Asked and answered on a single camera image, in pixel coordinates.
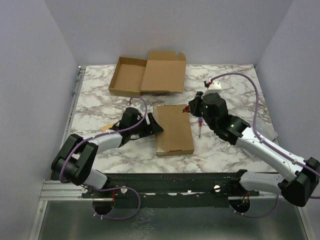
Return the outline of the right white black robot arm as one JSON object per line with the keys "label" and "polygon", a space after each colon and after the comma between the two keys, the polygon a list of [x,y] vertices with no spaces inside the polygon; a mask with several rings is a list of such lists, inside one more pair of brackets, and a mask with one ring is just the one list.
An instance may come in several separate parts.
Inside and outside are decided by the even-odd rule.
{"label": "right white black robot arm", "polygon": [[184,111],[202,117],[220,139],[252,153],[277,171],[244,171],[229,184],[234,195],[240,196],[246,191],[268,192],[281,195],[297,207],[304,207],[312,198],[320,182],[317,159],[292,154],[254,131],[248,122],[229,114],[226,101],[216,92],[198,91]]}

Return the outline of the brown cardboard express box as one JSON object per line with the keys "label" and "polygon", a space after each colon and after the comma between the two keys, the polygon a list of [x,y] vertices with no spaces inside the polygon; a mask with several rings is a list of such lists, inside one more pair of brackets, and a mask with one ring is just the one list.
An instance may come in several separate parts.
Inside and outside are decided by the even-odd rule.
{"label": "brown cardboard express box", "polygon": [[151,50],[147,59],[121,56],[118,59],[109,92],[132,97],[143,93],[184,92],[186,56],[172,50]]}

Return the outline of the red black utility knife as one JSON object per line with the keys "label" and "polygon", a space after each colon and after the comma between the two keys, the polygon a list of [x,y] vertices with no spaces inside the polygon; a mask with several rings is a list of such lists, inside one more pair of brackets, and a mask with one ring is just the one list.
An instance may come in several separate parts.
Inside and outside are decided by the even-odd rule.
{"label": "red black utility knife", "polygon": [[187,105],[183,110],[182,110],[183,113],[190,113],[191,110],[190,110],[190,106]]}

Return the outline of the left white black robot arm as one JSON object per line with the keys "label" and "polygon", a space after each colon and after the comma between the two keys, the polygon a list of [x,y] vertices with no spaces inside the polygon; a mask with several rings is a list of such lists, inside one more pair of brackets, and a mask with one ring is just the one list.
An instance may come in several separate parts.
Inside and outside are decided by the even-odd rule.
{"label": "left white black robot arm", "polygon": [[132,136],[138,139],[162,133],[164,129],[156,122],[152,113],[143,116],[134,108],[125,109],[122,118],[102,136],[85,139],[75,133],[71,134],[51,164],[55,174],[63,172],[62,179],[76,186],[93,187],[97,196],[106,197],[111,190],[108,177],[93,169],[97,154],[110,149],[120,148],[132,141]]}

